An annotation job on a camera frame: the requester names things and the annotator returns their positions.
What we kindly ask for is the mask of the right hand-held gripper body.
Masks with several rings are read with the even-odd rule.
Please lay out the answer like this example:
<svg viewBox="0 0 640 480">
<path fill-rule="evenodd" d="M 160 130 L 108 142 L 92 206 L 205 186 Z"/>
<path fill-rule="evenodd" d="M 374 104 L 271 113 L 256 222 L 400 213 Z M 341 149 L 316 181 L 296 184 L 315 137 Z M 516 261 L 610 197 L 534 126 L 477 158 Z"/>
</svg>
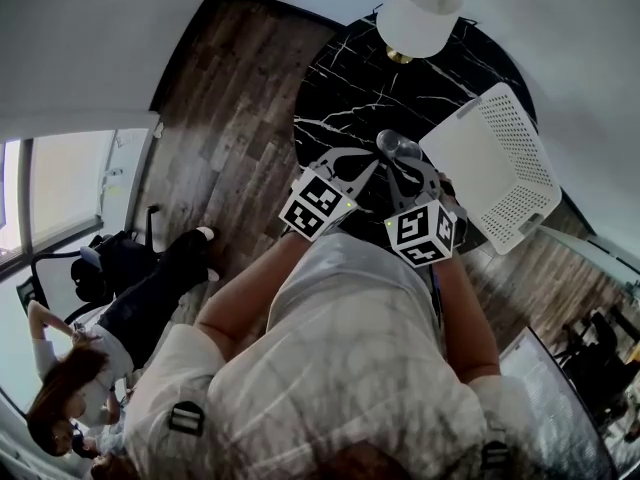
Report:
<svg viewBox="0 0 640 480">
<path fill-rule="evenodd" d="M 393 252 L 417 269 L 453 256 L 464 242 L 467 212 L 450 196 L 420 195 L 387 218 L 384 226 Z"/>
</svg>

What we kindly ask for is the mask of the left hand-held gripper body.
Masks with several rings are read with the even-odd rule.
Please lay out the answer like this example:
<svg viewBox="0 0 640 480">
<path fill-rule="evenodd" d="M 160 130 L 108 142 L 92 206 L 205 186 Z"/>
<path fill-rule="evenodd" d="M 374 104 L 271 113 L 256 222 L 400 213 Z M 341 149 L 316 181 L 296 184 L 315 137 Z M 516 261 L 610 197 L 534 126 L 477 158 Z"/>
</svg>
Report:
<svg viewBox="0 0 640 480">
<path fill-rule="evenodd" d="M 357 203 L 310 168 L 292 183 L 279 219 L 310 242 L 358 208 Z"/>
</svg>

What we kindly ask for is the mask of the person's right hand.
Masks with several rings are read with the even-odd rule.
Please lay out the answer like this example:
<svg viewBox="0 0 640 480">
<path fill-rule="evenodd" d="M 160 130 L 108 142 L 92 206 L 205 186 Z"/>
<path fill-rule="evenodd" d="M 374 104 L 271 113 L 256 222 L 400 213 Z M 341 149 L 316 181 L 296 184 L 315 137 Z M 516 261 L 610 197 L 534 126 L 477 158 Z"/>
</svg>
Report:
<svg viewBox="0 0 640 480">
<path fill-rule="evenodd" d="M 443 173 L 438 172 L 440 183 L 440 201 L 444 206 L 457 205 L 455 190 L 451 183 L 451 180 Z"/>
</svg>

